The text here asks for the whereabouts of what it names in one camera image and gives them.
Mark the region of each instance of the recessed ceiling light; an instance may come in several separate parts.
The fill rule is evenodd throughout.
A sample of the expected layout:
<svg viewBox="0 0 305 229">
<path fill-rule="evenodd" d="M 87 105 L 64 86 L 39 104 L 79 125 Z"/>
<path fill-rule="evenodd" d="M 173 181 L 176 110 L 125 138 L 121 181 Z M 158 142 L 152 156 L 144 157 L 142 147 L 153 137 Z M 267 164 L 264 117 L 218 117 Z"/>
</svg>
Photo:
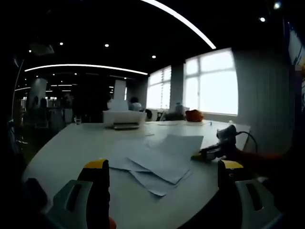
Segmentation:
<svg viewBox="0 0 305 229">
<path fill-rule="evenodd" d="M 165 6 L 164 4 L 156 1 L 156 0 L 142 0 L 148 4 L 151 4 L 155 7 L 158 7 L 159 9 L 171 14 L 176 19 L 181 21 L 183 24 L 185 24 L 187 27 L 189 27 L 191 30 L 193 30 L 198 36 L 201 37 L 212 49 L 216 49 L 216 46 L 196 27 L 194 26 L 189 20 L 187 20 L 185 17 L 183 17 L 181 14 L 177 13 L 176 11 L 172 10 L 168 6 Z"/>
<path fill-rule="evenodd" d="M 281 3 L 280 2 L 276 2 L 273 6 L 273 9 L 277 10 L 281 7 Z"/>
<path fill-rule="evenodd" d="M 107 69 L 113 69 L 113 70 L 119 70 L 119 71 L 125 71 L 125 72 L 130 72 L 130 73 L 137 73 L 137 74 L 142 74 L 142 75 L 148 75 L 148 73 L 143 73 L 135 70 L 130 70 L 126 68 L 117 68 L 117 67 L 110 67 L 110 66 L 104 66 L 104 65 L 93 65 L 93 64 L 79 64 L 79 63 L 65 63 L 65 64 L 52 64 L 52 65 L 44 65 L 44 66 L 39 66 L 35 68 L 29 68 L 24 70 L 25 72 L 28 71 L 33 71 L 36 69 L 40 68 L 51 68 L 51 67 L 94 67 L 94 68 L 107 68 Z"/>
</svg>

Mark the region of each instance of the white paper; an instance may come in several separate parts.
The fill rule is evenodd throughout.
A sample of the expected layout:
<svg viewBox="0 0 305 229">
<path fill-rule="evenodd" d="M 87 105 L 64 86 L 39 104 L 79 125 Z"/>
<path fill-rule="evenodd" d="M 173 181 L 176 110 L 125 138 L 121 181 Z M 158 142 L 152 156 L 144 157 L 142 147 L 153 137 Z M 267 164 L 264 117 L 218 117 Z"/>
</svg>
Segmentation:
<svg viewBox="0 0 305 229">
<path fill-rule="evenodd" d="M 189 162 L 193 154 L 200 151 L 203 136 L 168 135 L 154 149 L 181 162 Z"/>
<path fill-rule="evenodd" d="M 131 161 L 126 157 L 117 157 L 117 158 L 110 157 L 108 161 L 110 168 L 124 169 L 124 170 L 136 171 L 136 172 L 149 172 L 148 169 L 140 166 L 137 163 L 134 163 L 133 161 Z"/>
<path fill-rule="evenodd" d="M 128 103 L 126 100 L 112 99 L 108 103 L 108 108 L 111 111 L 128 111 Z"/>
<path fill-rule="evenodd" d="M 128 158 L 172 184 L 177 184 L 189 170 L 187 163 L 149 148 L 141 149 Z"/>
<path fill-rule="evenodd" d="M 147 173 L 147 172 L 135 172 L 130 171 L 130 173 L 150 192 L 153 194 L 163 197 L 165 196 L 169 191 L 177 187 L 178 184 L 173 185 L 166 180 L 163 180 L 156 176 L 153 173 Z M 192 174 L 191 170 L 189 170 L 182 180 L 187 179 Z"/>
</svg>

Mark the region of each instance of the window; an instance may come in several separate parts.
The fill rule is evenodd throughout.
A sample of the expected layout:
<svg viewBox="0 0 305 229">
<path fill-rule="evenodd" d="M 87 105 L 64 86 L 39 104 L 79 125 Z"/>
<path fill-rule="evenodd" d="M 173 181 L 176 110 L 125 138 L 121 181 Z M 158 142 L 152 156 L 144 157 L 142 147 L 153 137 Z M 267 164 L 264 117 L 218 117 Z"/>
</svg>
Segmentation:
<svg viewBox="0 0 305 229">
<path fill-rule="evenodd" d="M 148 78 L 147 101 L 148 108 L 169 109 L 171 98 L 172 68 L 166 67 L 151 74 Z"/>
<path fill-rule="evenodd" d="M 127 87 L 125 87 L 125 96 L 124 96 L 124 100 L 127 100 Z"/>
<path fill-rule="evenodd" d="M 186 60 L 183 103 L 205 113 L 238 114 L 237 75 L 231 49 Z"/>
</svg>

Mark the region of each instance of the desk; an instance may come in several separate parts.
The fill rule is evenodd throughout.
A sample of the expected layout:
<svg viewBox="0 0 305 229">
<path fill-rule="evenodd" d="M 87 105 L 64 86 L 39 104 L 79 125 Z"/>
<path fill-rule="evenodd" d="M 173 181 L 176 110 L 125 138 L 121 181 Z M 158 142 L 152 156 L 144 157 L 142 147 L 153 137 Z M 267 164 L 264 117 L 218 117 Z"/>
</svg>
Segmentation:
<svg viewBox="0 0 305 229">
<path fill-rule="evenodd" d="M 51 139 L 31 160 L 23 180 L 34 177 L 48 195 L 47 212 L 54 195 L 71 179 L 77 179 L 83 166 L 90 161 L 107 157 L 112 144 L 121 139 L 146 138 L 161 140 L 167 134 L 203 135 L 202 147 L 218 142 L 216 130 L 229 124 L 204 121 L 204 125 L 186 121 L 149 122 L 141 129 L 115 131 L 104 129 L 103 124 L 71 124 Z M 236 125 L 238 131 L 250 131 L 249 126 Z M 247 135 L 236 137 L 236 146 L 243 149 Z M 126 171 L 110 170 L 110 208 L 118 228 L 177 228 L 187 222 L 218 190 L 217 162 L 192 162 L 193 174 L 163 198 L 146 190 Z"/>
</svg>

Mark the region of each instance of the person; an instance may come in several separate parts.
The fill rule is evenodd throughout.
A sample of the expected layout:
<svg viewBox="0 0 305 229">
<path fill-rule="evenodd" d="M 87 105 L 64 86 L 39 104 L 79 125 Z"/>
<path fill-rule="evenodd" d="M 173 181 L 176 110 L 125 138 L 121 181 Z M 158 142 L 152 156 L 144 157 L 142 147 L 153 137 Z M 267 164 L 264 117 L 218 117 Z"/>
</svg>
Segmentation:
<svg viewBox="0 0 305 229">
<path fill-rule="evenodd" d="M 303 178 L 299 176 L 302 169 L 302 152 L 304 151 L 305 109 L 301 112 L 301 125 L 296 126 L 291 147 L 282 154 L 258 155 L 241 151 L 236 147 L 228 150 L 228 160 L 237 161 L 245 168 L 268 179 L 263 185 L 274 195 L 274 205 L 283 213 L 283 217 L 276 222 L 279 228 L 292 228 L 291 223 L 298 218 L 297 205 L 298 185 Z"/>
<path fill-rule="evenodd" d="M 31 109 L 38 108 L 38 101 L 39 101 L 38 96 L 35 96 L 34 100 L 33 100 L 33 103 L 32 103 Z"/>
<path fill-rule="evenodd" d="M 164 114 L 164 119 L 165 121 L 185 120 L 185 108 L 181 103 L 176 103 L 175 111 Z"/>
<path fill-rule="evenodd" d="M 139 99 L 137 97 L 132 97 L 130 99 L 129 110 L 131 111 L 142 111 L 142 105 L 139 103 Z"/>
<path fill-rule="evenodd" d="M 45 98 L 40 99 L 40 108 L 45 110 L 47 120 L 50 120 L 51 114 L 47 107 L 47 100 Z"/>
</svg>

